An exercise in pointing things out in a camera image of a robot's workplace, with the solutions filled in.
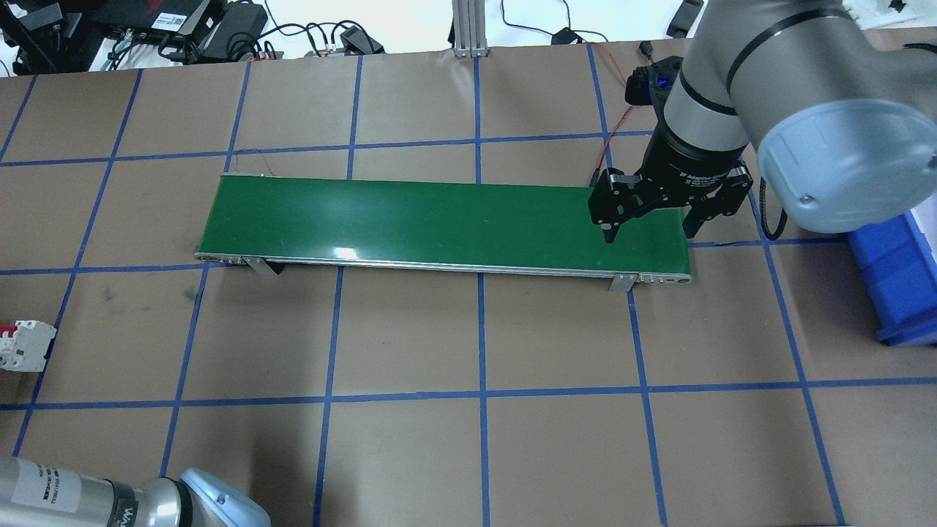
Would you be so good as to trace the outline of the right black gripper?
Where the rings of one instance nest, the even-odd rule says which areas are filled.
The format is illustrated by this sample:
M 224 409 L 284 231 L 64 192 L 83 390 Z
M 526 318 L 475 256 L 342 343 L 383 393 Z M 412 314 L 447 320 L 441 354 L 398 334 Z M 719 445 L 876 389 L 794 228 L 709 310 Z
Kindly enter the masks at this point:
M 603 144 L 590 179 L 590 220 L 600 226 L 606 244 L 630 220 L 653 211 L 684 208 L 686 239 L 719 216 L 732 217 L 745 201 L 753 178 L 742 159 L 747 137 L 729 149 L 708 150 L 684 141 L 669 124 L 659 123 L 634 173 L 608 162 Z

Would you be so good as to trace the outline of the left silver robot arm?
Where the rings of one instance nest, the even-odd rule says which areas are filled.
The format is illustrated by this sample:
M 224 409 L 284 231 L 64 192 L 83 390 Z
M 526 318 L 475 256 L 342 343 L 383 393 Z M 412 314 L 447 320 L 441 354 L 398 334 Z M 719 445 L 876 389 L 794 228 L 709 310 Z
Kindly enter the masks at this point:
M 3 456 L 3 526 L 270 526 L 269 514 L 213 474 L 190 468 L 143 486 Z

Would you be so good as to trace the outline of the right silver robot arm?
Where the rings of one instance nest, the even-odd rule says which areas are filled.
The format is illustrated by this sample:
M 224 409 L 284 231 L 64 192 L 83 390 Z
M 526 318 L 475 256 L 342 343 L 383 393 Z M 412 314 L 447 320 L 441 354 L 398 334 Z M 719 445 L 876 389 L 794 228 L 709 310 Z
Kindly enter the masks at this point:
M 636 67 L 632 106 L 658 123 L 640 168 L 599 168 L 588 200 L 606 243 L 630 220 L 687 208 L 693 238 L 735 214 L 758 170 L 816 233 L 883 223 L 935 193 L 935 43 L 874 47 L 840 1 L 712 1 L 686 56 Z

